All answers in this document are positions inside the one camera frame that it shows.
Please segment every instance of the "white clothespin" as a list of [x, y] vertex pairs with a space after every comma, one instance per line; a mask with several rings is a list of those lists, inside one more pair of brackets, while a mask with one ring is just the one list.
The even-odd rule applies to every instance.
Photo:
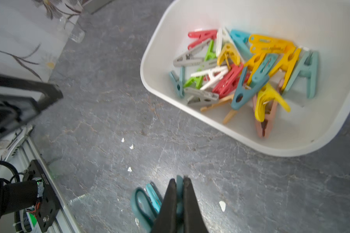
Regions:
[[241, 62], [245, 63], [243, 57], [241, 56], [239, 50], [237, 49], [234, 41], [232, 40], [231, 36], [229, 35], [229, 31], [226, 28], [219, 28], [218, 33], [216, 34], [216, 51], [215, 54], [217, 57], [219, 57], [223, 44], [225, 43], [231, 43], [235, 47], [235, 49], [238, 51], [238, 55], [240, 56]]
[[205, 85], [203, 85], [200, 90], [206, 90], [207, 88], [213, 86], [216, 84], [218, 81], [220, 81], [225, 74], [228, 73], [228, 67], [227, 66], [217, 66], [212, 69], [207, 69], [199, 72], [195, 72], [191, 74], [191, 77], [199, 77], [199, 76], [204, 76], [208, 75], [210, 78], [210, 81], [208, 81]]

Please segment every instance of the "black metal bracket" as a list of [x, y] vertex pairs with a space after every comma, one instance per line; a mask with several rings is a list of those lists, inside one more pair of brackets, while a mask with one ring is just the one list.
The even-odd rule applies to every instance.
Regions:
[[41, 232], [46, 232], [48, 230], [48, 227], [50, 227], [56, 219], [56, 215], [61, 207], [61, 204], [55, 192], [53, 191], [53, 188], [49, 183], [43, 168], [37, 160], [30, 162], [30, 165], [28, 166], [28, 172], [25, 173], [23, 181], [32, 180], [33, 178], [40, 178], [43, 181], [44, 185], [42, 202], [35, 216], [39, 223]]

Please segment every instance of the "green clothespin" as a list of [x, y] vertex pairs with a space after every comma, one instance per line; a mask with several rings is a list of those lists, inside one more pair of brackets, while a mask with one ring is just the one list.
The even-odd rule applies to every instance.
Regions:
[[[209, 44], [209, 48], [207, 49], [206, 52], [206, 56], [204, 59], [204, 62], [211, 60], [211, 59], [216, 59], [216, 54], [213, 52], [213, 47], [214, 47], [214, 40], [210, 41]], [[192, 85], [192, 83], [196, 82], [196, 89], [200, 89], [202, 86], [202, 82], [203, 82], [203, 76], [199, 76], [199, 77], [191, 77], [190, 79], [188, 79], [185, 84], [184, 87], [188, 87], [190, 85]]]

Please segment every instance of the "black cable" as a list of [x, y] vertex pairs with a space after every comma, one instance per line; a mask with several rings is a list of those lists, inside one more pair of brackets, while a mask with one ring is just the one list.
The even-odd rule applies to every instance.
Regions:
[[[23, 172], [19, 172], [18, 174], [19, 174], [19, 175], [23, 175], [23, 176], [25, 175]], [[12, 180], [14, 179], [14, 177], [15, 177], [15, 175], [12, 176], [12, 178], [10, 178], [10, 180], [9, 180], [10, 183], [12, 182]]]
[[[7, 167], [13, 173], [14, 180], [16, 182], [20, 182], [18, 171], [12, 164], [5, 161], [0, 161], [0, 165]], [[19, 215], [19, 211], [14, 212], [14, 222], [17, 223], [20, 221], [21, 221], [21, 217]], [[21, 232], [21, 231], [23, 232], [22, 225], [16, 224], [16, 232]]]

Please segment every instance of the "red clothespin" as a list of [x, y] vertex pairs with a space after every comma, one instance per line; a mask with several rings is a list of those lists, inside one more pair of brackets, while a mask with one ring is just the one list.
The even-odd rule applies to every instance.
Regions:
[[217, 32], [218, 32], [217, 30], [200, 30], [196, 32], [189, 32], [188, 37], [197, 38], [198, 40], [188, 45], [188, 50], [190, 50], [191, 48], [195, 47], [198, 44], [201, 44], [203, 41], [209, 38], [211, 38], [212, 40], [215, 40]]
[[[237, 88], [237, 84], [243, 68], [243, 63], [240, 63], [238, 66], [231, 64], [231, 71], [226, 74], [222, 80], [220, 80], [220, 82], [213, 89], [213, 92], [219, 94], [219, 98], [223, 98], [234, 91]], [[244, 82], [247, 82], [248, 79], [249, 75], [247, 75]]]

